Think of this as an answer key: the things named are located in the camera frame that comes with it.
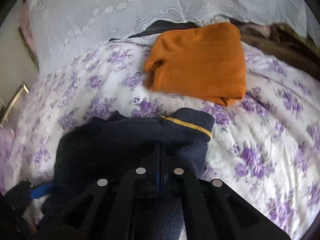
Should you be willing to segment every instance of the beige wall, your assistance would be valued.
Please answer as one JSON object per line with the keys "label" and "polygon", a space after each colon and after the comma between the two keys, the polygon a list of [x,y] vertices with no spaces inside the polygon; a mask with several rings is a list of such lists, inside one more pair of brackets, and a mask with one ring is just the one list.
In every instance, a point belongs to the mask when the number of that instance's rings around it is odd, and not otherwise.
{"label": "beige wall", "polygon": [[17,1],[0,27],[0,97],[6,105],[23,82],[31,88],[38,77],[18,32],[21,3]]}

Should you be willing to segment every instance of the folded orange garment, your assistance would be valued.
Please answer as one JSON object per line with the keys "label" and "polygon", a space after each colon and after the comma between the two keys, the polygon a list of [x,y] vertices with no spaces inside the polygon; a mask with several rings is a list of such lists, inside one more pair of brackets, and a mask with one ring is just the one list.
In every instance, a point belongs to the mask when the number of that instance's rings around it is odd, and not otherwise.
{"label": "folded orange garment", "polygon": [[147,59],[145,86],[229,106],[246,91],[240,32],[231,23],[161,34]]}

